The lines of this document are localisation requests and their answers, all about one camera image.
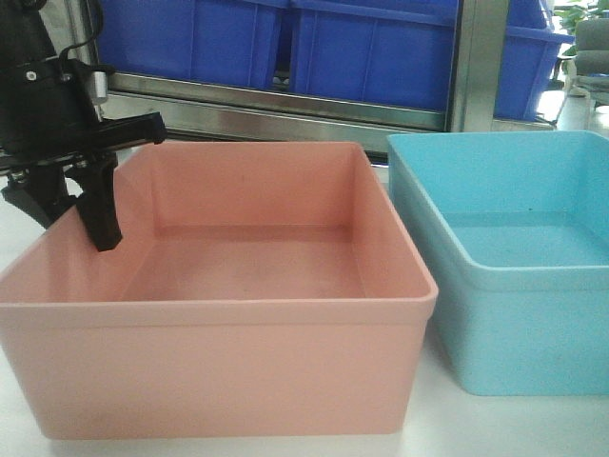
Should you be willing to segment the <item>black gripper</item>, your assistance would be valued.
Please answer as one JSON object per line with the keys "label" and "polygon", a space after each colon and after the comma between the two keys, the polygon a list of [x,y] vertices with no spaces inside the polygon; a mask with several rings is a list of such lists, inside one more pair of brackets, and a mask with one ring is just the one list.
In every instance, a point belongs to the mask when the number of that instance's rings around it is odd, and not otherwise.
{"label": "black gripper", "polygon": [[[119,149],[160,144],[167,129],[160,113],[103,119],[100,88],[115,68],[77,59],[50,58],[1,71],[1,173],[4,199],[44,229],[75,205],[98,251],[123,238],[114,198]],[[81,188],[70,195],[62,167],[78,156],[66,176]]]}

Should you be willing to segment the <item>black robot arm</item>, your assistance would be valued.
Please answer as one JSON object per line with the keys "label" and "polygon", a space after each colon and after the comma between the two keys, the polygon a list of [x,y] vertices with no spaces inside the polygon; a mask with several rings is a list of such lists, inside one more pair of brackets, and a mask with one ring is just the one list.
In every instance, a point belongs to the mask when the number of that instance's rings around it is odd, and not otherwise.
{"label": "black robot arm", "polygon": [[122,239],[114,199],[117,151],[160,144],[160,113],[104,120],[93,83],[114,73],[57,51],[40,11],[43,1],[1,4],[1,173],[4,199],[44,228],[76,208],[92,244]]}

